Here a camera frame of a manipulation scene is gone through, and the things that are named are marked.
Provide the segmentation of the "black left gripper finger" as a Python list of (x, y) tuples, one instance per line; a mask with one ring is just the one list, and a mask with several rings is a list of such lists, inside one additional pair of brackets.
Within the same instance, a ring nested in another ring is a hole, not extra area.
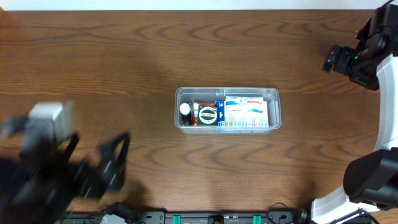
[(79, 141), (80, 137), (78, 133), (72, 134), (68, 146), (65, 148), (64, 152), (62, 153), (62, 159), (64, 161), (68, 161), (70, 159)]
[(101, 160), (98, 173), (108, 190), (121, 190), (126, 177), (126, 158), (131, 135), (121, 133), (98, 146)]

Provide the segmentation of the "dark syrup bottle white cap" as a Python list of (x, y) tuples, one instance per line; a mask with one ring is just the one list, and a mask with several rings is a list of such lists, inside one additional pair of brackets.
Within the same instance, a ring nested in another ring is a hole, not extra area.
[(181, 120), (184, 126), (192, 125), (192, 112), (188, 103), (182, 103), (179, 107)]

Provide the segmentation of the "red Panadol ActiFast box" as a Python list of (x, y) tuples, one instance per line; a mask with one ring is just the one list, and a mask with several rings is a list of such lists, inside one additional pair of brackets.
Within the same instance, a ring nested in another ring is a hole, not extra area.
[(194, 109), (194, 120), (193, 120), (193, 125), (197, 126), (198, 125), (198, 110), (199, 106), (215, 106), (215, 103), (204, 103), (204, 102), (193, 102), (193, 109)]

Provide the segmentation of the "green Zam-Buk box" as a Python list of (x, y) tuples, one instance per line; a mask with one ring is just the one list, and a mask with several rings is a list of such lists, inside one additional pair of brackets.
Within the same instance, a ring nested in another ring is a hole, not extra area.
[(198, 125), (199, 126), (217, 126), (218, 109), (214, 106), (202, 106), (198, 108)]

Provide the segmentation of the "white Panadol box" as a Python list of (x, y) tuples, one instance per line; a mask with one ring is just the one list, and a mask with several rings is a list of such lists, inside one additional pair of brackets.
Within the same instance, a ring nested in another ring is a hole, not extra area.
[(267, 128), (268, 108), (263, 97), (227, 96), (225, 100), (225, 126)]

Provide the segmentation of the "blue fever patch box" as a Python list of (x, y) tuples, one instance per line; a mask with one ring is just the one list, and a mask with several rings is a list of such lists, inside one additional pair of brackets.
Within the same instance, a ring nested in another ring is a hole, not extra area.
[(262, 133), (267, 128), (243, 128), (243, 127), (226, 127), (225, 126), (225, 106), (224, 101), (216, 101), (216, 107), (218, 109), (218, 126), (220, 127), (219, 132), (221, 133)]

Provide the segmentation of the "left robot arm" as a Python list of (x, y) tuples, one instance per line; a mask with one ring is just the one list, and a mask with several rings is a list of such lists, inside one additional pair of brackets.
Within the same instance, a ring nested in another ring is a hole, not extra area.
[(55, 223), (74, 198), (101, 198), (121, 190), (126, 177), (126, 158), (131, 141), (122, 133), (100, 144), (98, 166), (84, 159), (70, 162), (80, 138), (68, 146), (36, 137), (22, 149), (20, 161), (1, 161), (1, 223)]

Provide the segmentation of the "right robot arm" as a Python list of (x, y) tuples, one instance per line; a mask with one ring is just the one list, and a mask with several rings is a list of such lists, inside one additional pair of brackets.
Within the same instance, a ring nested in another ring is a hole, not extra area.
[(355, 38), (355, 47), (334, 45), (322, 69), (379, 94), (375, 143), (348, 164), (340, 187), (310, 203), (301, 223), (377, 223), (374, 212), (397, 208), (397, 2), (376, 8)]

